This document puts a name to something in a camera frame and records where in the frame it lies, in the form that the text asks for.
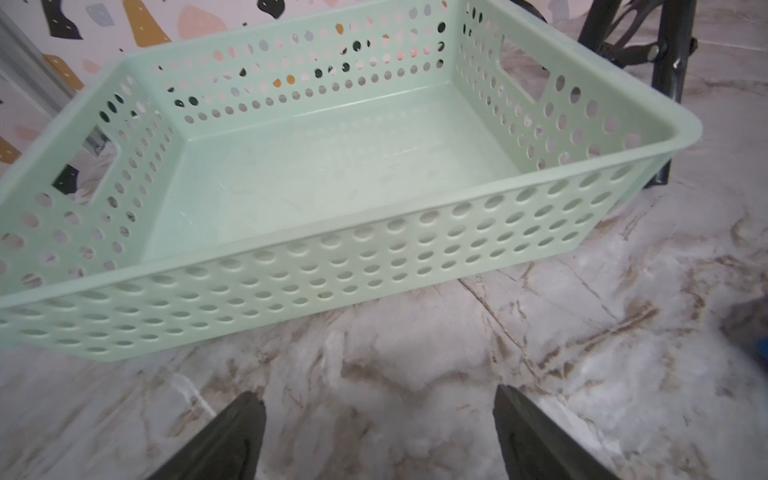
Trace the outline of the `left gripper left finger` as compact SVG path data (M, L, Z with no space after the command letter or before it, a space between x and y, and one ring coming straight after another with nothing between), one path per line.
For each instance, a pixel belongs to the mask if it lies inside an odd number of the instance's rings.
M148 478L253 479L266 421L264 401L244 392Z

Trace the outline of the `blue grey dishcloth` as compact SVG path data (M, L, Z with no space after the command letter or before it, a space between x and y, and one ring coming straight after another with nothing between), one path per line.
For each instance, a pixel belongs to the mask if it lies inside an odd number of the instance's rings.
M754 346L757 357L767 363L768 362L768 337L765 336L755 342Z

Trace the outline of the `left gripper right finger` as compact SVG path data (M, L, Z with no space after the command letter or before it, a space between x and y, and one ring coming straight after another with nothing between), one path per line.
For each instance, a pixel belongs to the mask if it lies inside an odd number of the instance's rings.
M510 479L617 480L518 389L497 387L493 417Z

